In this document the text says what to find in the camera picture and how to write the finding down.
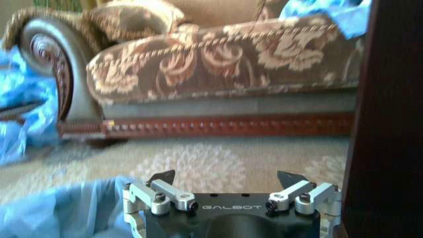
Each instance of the bolt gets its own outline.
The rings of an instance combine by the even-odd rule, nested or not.
[[[305,192],[298,196],[301,202],[309,202],[309,194]]]
[[[161,192],[158,192],[157,194],[156,194],[156,197],[154,197],[154,202],[162,202],[165,200],[165,195],[161,193]]]
[[[130,187],[130,183],[126,183],[123,186],[123,190],[129,190],[129,187]]]
[[[198,208],[198,203],[194,202],[194,201],[192,201],[192,202],[188,204],[188,210],[186,210],[186,212],[188,212],[189,214],[193,214],[193,213],[196,212],[197,208]]]
[[[273,212],[276,209],[277,209],[277,204],[274,201],[272,200],[268,200],[265,202],[265,209],[269,211],[269,212]]]

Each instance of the patterned rug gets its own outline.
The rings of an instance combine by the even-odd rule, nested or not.
[[[69,141],[31,148],[30,161],[0,168],[0,204],[47,188],[117,175],[147,179],[176,170],[192,192],[274,192],[276,172],[341,186],[346,137],[178,138],[133,140],[94,149]]]

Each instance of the floor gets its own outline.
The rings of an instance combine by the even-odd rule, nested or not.
[[[276,172],[341,186],[346,137],[178,138],[130,140],[102,149],[67,141],[29,148],[26,163],[0,168],[0,204],[47,188],[117,175],[147,179],[176,170],[192,192],[280,191]]]

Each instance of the sofa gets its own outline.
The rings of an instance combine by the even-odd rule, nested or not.
[[[21,9],[5,27],[53,75],[62,138],[346,135],[362,37],[285,0],[121,0]]]

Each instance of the blue plastic sheet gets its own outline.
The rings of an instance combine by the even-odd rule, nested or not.
[[[31,102],[42,105],[22,115],[23,125],[0,121],[0,166],[26,159],[26,145],[58,142],[54,79],[30,70],[17,48],[7,53],[0,50],[0,109]]]
[[[130,178],[46,190],[0,206],[1,238],[130,238],[122,187]]]
[[[336,22],[346,39],[366,31],[370,0],[289,0],[280,19],[325,13]]]

